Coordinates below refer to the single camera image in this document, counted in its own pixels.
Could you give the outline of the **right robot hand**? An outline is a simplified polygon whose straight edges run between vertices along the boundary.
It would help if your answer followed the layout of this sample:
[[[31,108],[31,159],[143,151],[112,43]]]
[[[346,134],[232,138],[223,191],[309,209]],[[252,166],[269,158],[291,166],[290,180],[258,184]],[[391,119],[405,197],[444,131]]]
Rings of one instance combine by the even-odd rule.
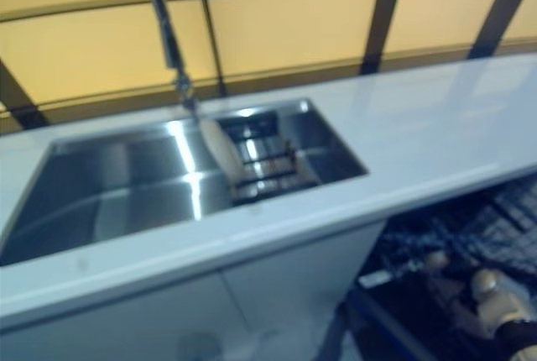
[[[495,330],[493,338],[505,355],[512,357],[519,351],[536,345],[536,321],[505,322]]]

